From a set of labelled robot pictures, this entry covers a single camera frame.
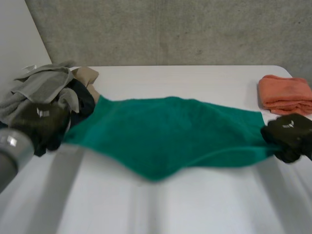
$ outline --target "gray towel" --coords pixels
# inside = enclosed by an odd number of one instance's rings
[[[68,88],[64,89],[73,78],[68,67],[49,64],[2,85],[0,87],[0,121],[9,124],[16,114],[30,102],[50,103],[55,98],[59,98],[61,106],[67,103],[71,110],[78,113],[79,101],[76,93]]]

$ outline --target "pile of clothes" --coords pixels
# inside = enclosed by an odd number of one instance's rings
[[[71,71],[72,64],[48,64],[2,84],[0,128],[10,126],[12,120],[31,103],[53,103],[68,109],[70,121],[67,129],[89,117],[99,99],[99,93],[93,87],[98,72],[89,67]],[[45,149],[35,152],[38,156],[44,153]]]

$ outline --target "concrete wall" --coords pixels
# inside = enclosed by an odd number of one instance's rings
[[[26,0],[54,62],[280,65],[312,79],[309,0]]]

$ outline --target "black cloth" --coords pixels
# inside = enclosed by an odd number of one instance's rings
[[[74,90],[79,100],[79,113],[72,111],[70,115],[70,128],[72,128],[89,117],[93,113],[96,104],[92,95],[79,80],[73,79],[66,88]]]

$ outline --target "fabric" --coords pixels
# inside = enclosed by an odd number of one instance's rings
[[[80,67],[73,70],[72,73],[85,87],[87,87],[88,84],[93,84],[98,78],[98,72],[90,67]]]
[[[3,84],[0,87],[0,121],[9,124],[31,102],[52,102],[73,78],[68,67],[49,64]],[[71,100],[71,107],[78,111],[78,98],[72,97]],[[60,98],[60,102],[64,103],[66,100]]]
[[[66,88],[73,90],[77,94],[79,102],[79,113],[72,112],[70,116],[70,128],[72,128],[89,117],[93,113],[96,104],[92,95],[80,81],[73,79]]]
[[[181,168],[242,167],[276,150],[262,138],[259,112],[167,97],[110,101],[69,130],[64,142],[115,158],[150,180]]]
[[[88,91],[90,92],[90,94],[92,95],[94,102],[97,103],[100,94],[98,93],[98,91],[96,91],[96,89],[94,88],[94,86],[92,84],[89,84],[87,86]]]
[[[259,95],[263,108],[274,114],[312,114],[312,91],[303,78],[267,75],[259,82]]]
[[[79,99],[74,90],[63,88],[58,94],[58,105],[63,109],[69,107],[70,110],[79,113]]]

